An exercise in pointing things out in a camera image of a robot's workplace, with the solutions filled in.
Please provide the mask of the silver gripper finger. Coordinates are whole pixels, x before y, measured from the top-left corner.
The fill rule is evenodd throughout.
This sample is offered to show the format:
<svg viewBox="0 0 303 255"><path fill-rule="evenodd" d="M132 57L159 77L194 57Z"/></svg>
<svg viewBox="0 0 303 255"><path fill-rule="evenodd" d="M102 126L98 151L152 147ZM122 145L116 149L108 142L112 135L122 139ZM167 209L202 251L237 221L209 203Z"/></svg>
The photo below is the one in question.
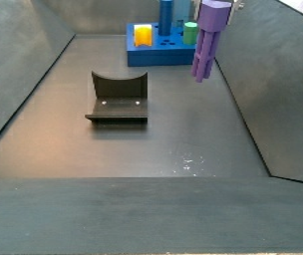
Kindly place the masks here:
<svg viewBox="0 0 303 255"><path fill-rule="evenodd" d="M235 10L241 10L245 6L243 0L233 0L233 8Z"/></svg>

